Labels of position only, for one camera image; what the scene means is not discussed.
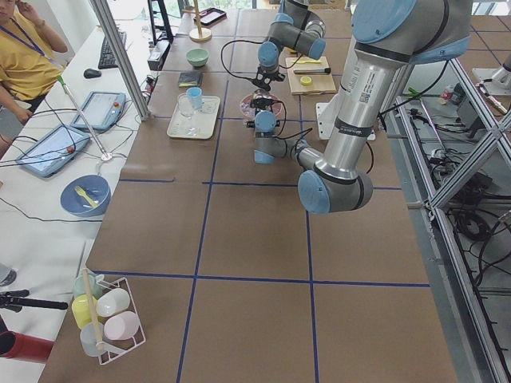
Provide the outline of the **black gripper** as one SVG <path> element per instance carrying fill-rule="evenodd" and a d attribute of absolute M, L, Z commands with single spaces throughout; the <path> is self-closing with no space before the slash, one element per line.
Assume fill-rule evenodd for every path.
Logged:
<path fill-rule="evenodd" d="M 273 114 L 280 114 L 282 111 L 282 103 L 274 99 L 260 98 L 251 101 L 251 107 L 254 114 L 262 111 L 268 111 Z"/>
<path fill-rule="evenodd" d="M 259 67 L 255 78 L 252 79 L 252 84 L 259 89 L 269 89 L 273 81 L 283 82 L 284 80 L 285 75 L 279 71 L 269 73 L 267 70 Z"/>

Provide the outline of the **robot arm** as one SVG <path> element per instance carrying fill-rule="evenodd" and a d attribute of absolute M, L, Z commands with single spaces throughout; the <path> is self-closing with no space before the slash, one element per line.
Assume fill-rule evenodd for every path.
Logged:
<path fill-rule="evenodd" d="M 327 106 L 331 135 L 319 152 L 304 139 L 285 139 L 269 97 L 272 81 L 282 81 L 279 55 L 290 48 L 318 59 L 326 47 L 326 27 L 305 1 L 284 1 L 258 51 L 252 99 L 255 161 L 269 164 L 290 157 L 302 167 L 299 198 L 314 214 L 351 211 L 372 196 L 369 176 L 356 168 L 397 70 L 404 65 L 447 61 L 469 45 L 469 1 L 361 1 L 351 19 L 352 47 L 342 84 Z"/>
<path fill-rule="evenodd" d="M 284 75 L 279 72 L 279 56 L 284 48 L 320 59 L 326 48 L 325 33 L 326 26 L 317 14 L 309 10 L 309 1 L 281 1 L 267 37 L 258 49 L 259 65 L 251 83 L 270 91 L 272 81 L 284 80 Z"/>

